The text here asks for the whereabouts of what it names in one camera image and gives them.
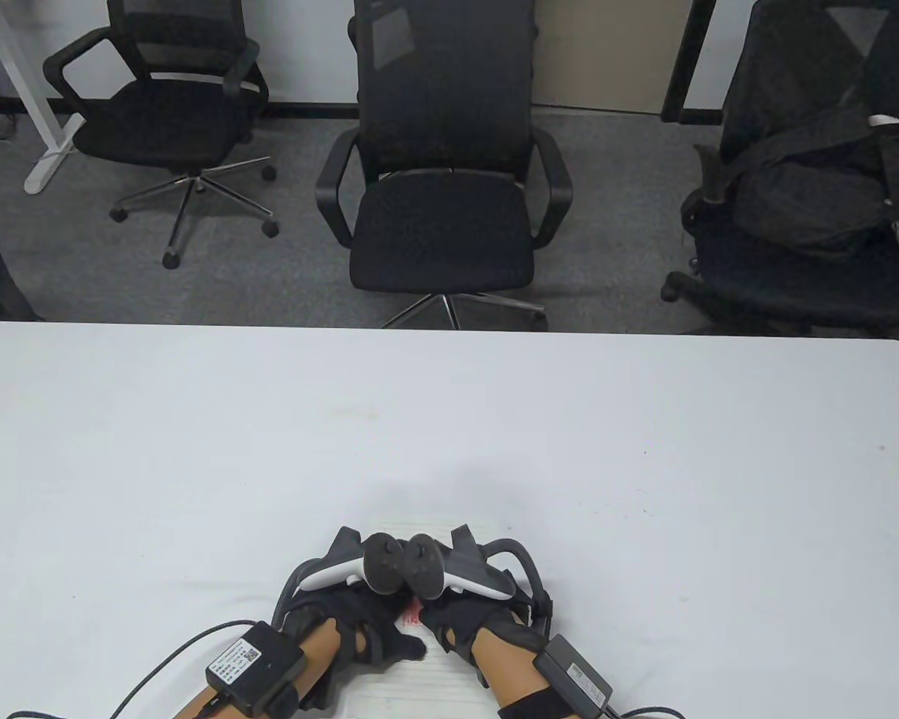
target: chair seat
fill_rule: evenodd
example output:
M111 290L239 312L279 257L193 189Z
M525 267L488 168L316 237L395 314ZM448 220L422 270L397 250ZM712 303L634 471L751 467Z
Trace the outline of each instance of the chair seat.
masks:
M850 260L810 257L748 235L731 208L703 206L686 230L706 286L782 321L847 328L899 327L899 245L890 227L867 232Z
M243 102L230 100L212 82L131 82L94 109L73 144L91 157L130 165L216 167L250 129L255 93L244 95Z
M360 290L515 290L533 271L529 213L511 179L411 172L371 184L360 202L350 257Z

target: white wall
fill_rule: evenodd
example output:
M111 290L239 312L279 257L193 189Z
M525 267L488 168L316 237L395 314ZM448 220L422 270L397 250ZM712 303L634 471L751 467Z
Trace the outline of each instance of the white wall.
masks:
M755 0L717 1L699 65L686 95L685 106L689 109L722 109L743 52L754 3Z
M353 0L243 0L247 34L262 45L272 100L354 103L357 57L346 34ZM35 68L86 31L107 24L105 0L7 0L7 17ZM107 98L130 77L104 44L70 66L87 98ZM48 94L53 94L49 86ZM0 95L15 95L0 65Z

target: glove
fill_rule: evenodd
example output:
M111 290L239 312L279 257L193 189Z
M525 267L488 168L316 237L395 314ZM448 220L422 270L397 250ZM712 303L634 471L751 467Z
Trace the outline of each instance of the glove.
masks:
M546 647L546 637L526 626L529 598L519 593L509 601L487 599L470 592L443 592L439 599L423 601L420 621L435 634L447 653L455 652L476 667L473 642L480 629L501 640L536 653ZM452 630L453 642L447 637Z
M327 709L336 698L339 675L353 664L384 670L398 661L422 660L426 645L399 632L396 620L412 602L409 588L395 595L377 595L366 584L339 584L318 592L296 592L286 604L282 633L299 644L328 619L336 620L340 634L339 654L330 669L300 702L300 709ZM357 651L357 632L366 647Z

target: wrist brace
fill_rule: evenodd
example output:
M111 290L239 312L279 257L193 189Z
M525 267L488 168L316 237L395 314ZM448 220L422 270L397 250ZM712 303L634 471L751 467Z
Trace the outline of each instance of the wrist brace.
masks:
M500 719L566 719L573 711L569 703L552 686L504 706Z

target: white desk leg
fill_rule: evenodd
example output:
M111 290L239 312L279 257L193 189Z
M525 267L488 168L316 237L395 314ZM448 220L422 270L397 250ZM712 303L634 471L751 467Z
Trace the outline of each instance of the white desk leg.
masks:
M83 117L74 115L66 127L60 127L56 117L49 109L49 103L41 92L42 83L27 62L13 31L7 23L0 0L0 62L17 88L20 99L27 107L40 137L46 143L46 154L37 162L33 172L24 183L29 195L36 195L46 187L53 172L60 166L70 147L73 146L73 134L83 124Z

